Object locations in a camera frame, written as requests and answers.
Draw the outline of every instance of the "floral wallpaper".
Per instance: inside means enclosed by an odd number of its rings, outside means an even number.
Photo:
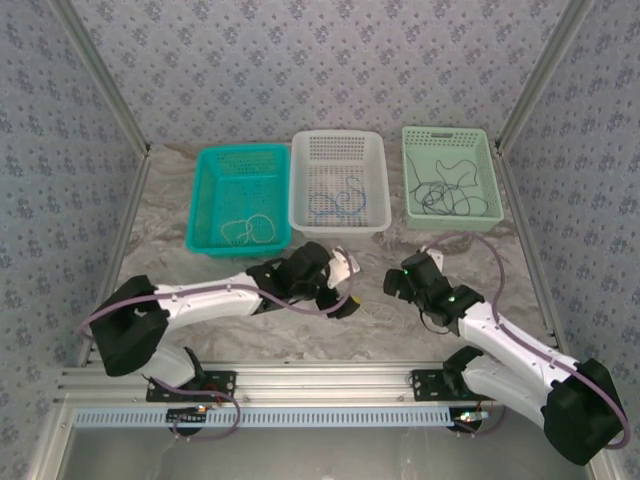
[[[22,478],[138,164],[45,0],[0,2],[0,478]]]
[[[495,138],[566,0],[72,0],[152,143]]]
[[[508,158],[573,353],[609,368],[640,479],[640,4],[595,7]]]

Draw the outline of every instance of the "plastic basket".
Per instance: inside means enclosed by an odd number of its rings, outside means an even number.
[[[273,255],[291,241],[289,149],[207,148],[198,155],[187,248],[212,257]]]
[[[289,223],[308,238],[366,238],[391,225],[380,135],[314,130],[293,137]]]
[[[404,127],[402,159],[407,227],[486,232],[504,218],[483,130]]]

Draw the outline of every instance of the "teal basket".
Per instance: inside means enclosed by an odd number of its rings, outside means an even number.
[[[408,228],[487,232],[504,218],[483,130],[404,127],[402,161]]]
[[[289,149],[231,145],[198,155],[187,248],[212,257],[268,256],[291,241]]]

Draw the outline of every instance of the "white basket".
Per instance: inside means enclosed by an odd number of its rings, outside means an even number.
[[[357,130],[299,132],[291,147],[289,223],[308,238],[366,238],[391,225],[382,138]]]

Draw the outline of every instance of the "light green basket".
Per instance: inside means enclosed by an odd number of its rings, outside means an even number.
[[[402,163],[408,228],[487,232],[504,218],[484,130],[404,127]],[[425,185],[443,178],[455,187]]]

